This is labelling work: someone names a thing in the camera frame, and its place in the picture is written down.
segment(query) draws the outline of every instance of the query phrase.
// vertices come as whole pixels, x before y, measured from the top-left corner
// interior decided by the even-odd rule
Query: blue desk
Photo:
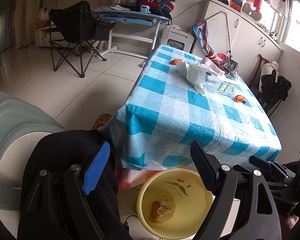
[[[123,34],[123,33],[114,33],[111,31],[109,33],[109,41],[108,41],[108,49],[103,51],[101,55],[104,55],[108,52],[117,52],[121,54],[127,54],[127,55],[132,55],[135,57],[140,57],[147,59],[147,56],[131,53],[131,52],[126,52],[126,51],[121,51],[118,50],[117,47],[111,47],[112,45],[112,37],[120,37],[120,38],[126,38],[126,39],[131,39],[131,40],[136,40],[136,41],[144,41],[152,44],[152,49],[154,49],[155,42],[158,37],[158,30],[160,23],[163,20],[169,20],[166,17],[163,16],[158,16],[154,14],[149,14],[149,13],[142,13],[142,12],[133,12],[133,11],[125,11],[125,10],[92,10],[91,11],[94,14],[100,14],[100,19],[103,21],[109,21],[111,23],[113,22],[124,22],[124,23],[133,23],[133,24],[141,24],[141,25],[147,25],[147,26],[156,26],[156,32],[154,34],[153,39],[141,37],[141,36],[135,36],[135,35],[130,35],[130,34]]]

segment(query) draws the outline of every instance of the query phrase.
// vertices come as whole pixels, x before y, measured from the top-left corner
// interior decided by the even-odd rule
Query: metal screw
[[[73,164],[73,165],[71,165],[71,170],[73,170],[73,171],[77,171],[79,168],[80,168],[79,164]]]
[[[221,169],[223,169],[224,171],[229,171],[229,170],[230,170],[230,167],[229,167],[228,165],[226,165],[226,164],[223,164],[223,165],[221,166]]]
[[[46,170],[42,170],[39,172],[40,176],[45,176],[47,175],[47,171]]]
[[[261,171],[254,170],[253,174],[256,175],[256,176],[261,176]]]

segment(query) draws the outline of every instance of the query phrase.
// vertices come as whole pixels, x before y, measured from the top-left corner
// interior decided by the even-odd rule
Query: black camping chair
[[[53,71],[57,71],[60,65],[66,61],[81,77],[85,77],[85,72],[95,54],[106,61],[104,57],[97,51],[101,41],[107,41],[109,39],[109,32],[114,28],[114,23],[103,23],[96,20],[90,10],[90,5],[87,1],[80,1],[66,9],[51,9],[49,12],[50,16],[50,50],[53,63]],[[57,29],[63,35],[63,39],[52,40],[51,39],[51,22],[55,24]],[[58,42],[67,41],[68,46],[64,47]],[[99,44],[94,47],[93,44],[99,41]],[[89,50],[92,51],[90,60],[88,61],[85,68],[82,65],[82,45],[85,45]],[[55,65],[53,60],[52,48],[55,48],[61,55],[58,63]],[[74,49],[79,47],[79,54],[74,52]],[[70,54],[75,54],[80,57],[81,73],[69,62],[67,57]]]

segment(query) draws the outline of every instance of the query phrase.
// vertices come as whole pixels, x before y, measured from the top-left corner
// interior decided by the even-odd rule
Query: checkered tablecloth
[[[243,95],[246,104],[207,90],[203,96],[170,64],[175,58],[201,61],[179,49],[159,46],[125,104],[102,130],[122,166],[134,170],[193,168],[190,144],[194,140],[220,163],[231,166],[247,166],[251,155],[273,161],[281,150],[280,141],[244,81],[238,79],[235,95]]]

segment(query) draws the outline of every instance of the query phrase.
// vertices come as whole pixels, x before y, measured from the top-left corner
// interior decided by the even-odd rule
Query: table
[[[234,96],[207,90],[200,95],[170,64],[175,58],[185,58],[188,63],[201,61],[190,53],[160,45],[149,56],[125,104],[101,131],[112,142],[122,167],[133,169],[129,174],[123,172],[128,178],[125,183],[131,182],[132,173],[147,179],[144,170],[194,169],[190,157],[194,140],[221,164],[248,167],[251,155],[274,161],[281,150],[280,141],[244,81],[238,78],[234,96],[243,95],[246,104],[234,102]]]
[[[123,34],[123,33],[109,33],[109,41],[108,41],[108,49],[100,52],[101,55],[104,55],[108,52],[117,52],[121,54],[127,54],[127,55],[132,55],[135,57],[140,57],[147,59],[147,56],[139,55],[136,53],[132,52],[127,52],[127,51],[122,51],[118,50],[117,47],[111,47],[112,45],[112,37],[120,37],[120,38],[126,38],[126,39],[132,39],[132,40],[137,40],[137,41],[144,41],[148,43],[152,43],[151,50],[154,49],[155,42],[158,37],[158,30],[160,23],[163,20],[169,20],[166,17],[154,15],[154,14],[149,14],[149,13],[142,13],[142,12],[134,12],[134,11],[125,11],[125,10],[92,10],[91,11],[94,14],[100,14],[100,20],[102,21],[109,21],[111,23],[113,22],[125,22],[125,23],[134,23],[134,24],[141,24],[141,25],[147,25],[147,26],[155,26],[156,25],[156,31],[154,34],[153,39],[141,37],[141,36],[135,36],[135,35],[129,35],[129,34]]]

